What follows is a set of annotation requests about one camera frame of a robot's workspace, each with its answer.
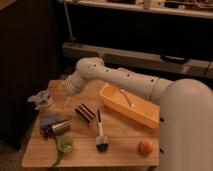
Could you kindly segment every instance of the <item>dish brush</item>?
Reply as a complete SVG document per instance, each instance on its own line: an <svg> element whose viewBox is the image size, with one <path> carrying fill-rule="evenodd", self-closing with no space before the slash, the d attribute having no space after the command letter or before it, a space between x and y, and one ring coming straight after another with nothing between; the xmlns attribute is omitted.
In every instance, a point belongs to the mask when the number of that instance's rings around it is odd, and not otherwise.
<svg viewBox="0 0 213 171"><path fill-rule="evenodd" d="M96 148L99 152L104 152L108 149L108 137L103 133L102 127L102 119L101 119L101 112L98 110L97 113L97 121L98 121L98 128L99 128L99 136L96 137Z"/></svg>

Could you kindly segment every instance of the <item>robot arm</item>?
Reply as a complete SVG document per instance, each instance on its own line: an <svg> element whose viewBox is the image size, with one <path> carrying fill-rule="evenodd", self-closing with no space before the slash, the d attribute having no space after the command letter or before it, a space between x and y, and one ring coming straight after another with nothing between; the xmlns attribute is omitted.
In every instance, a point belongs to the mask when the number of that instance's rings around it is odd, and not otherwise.
<svg viewBox="0 0 213 171"><path fill-rule="evenodd" d="M66 79L66 89L74 95L94 79L111 83L155 104L159 104L162 93L172 83L159 77L107 68L100 58L83 58L78 61L76 71Z"/></svg>
<svg viewBox="0 0 213 171"><path fill-rule="evenodd" d="M100 79L160 105L160 171L213 170L213 93L203 83L175 82L104 66L84 58L66 79L70 95L92 79Z"/></svg>

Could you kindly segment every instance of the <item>orange box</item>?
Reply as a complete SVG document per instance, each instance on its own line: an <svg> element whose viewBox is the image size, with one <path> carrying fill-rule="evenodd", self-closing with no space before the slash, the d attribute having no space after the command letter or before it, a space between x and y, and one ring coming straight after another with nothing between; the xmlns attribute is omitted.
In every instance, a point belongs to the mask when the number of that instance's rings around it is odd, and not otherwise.
<svg viewBox="0 0 213 171"><path fill-rule="evenodd" d="M157 128L159 125L159 106L127 91L124 93L134 104L134 107L129 106L127 99L119 91L118 87L108 83L101 89L100 96L104 104L109 108L149 128Z"/></svg>

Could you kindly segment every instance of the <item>dark background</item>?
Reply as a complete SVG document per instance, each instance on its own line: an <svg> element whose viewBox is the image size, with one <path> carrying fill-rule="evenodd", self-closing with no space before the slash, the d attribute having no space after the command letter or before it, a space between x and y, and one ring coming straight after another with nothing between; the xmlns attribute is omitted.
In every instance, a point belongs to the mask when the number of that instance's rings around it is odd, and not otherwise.
<svg viewBox="0 0 213 171"><path fill-rule="evenodd" d="M51 0L19 0L0 11L0 139L16 149L37 112L27 98L61 72Z"/></svg>
<svg viewBox="0 0 213 171"><path fill-rule="evenodd" d="M55 5L64 41L63 4ZM69 5L77 43L188 59L213 60L213 19Z"/></svg>

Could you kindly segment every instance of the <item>wooden table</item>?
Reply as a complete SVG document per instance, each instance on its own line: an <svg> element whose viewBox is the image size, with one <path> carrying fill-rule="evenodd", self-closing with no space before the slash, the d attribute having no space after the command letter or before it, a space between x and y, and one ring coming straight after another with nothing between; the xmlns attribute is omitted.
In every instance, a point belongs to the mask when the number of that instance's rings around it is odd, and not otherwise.
<svg viewBox="0 0 213 171"><path fill-rule="evenodd" d="M59 113L61 119L69 119L74 148L63 156L58 167L113 167L113 166L156 166L159 164L159 130L152 130L103 105L99 91L104 82L92 81L78 95L71 98L70 105L63 108L66 99L65 90L59 90L62 81L50 81L48 89L54 100L54 106L41 110L39 116ZM96 150L95 138L98 136L96 120L88 124L74 109L85 103L93 111L102 111L103 130L109 137L109 149L106 153ZM147 157L138 153L139 141L150 138L154 151ZM44 141L40 136L39 117L34 125L31 138L22 160L23 167L50 167L56 159L56 146L52 139Z"/></svg>

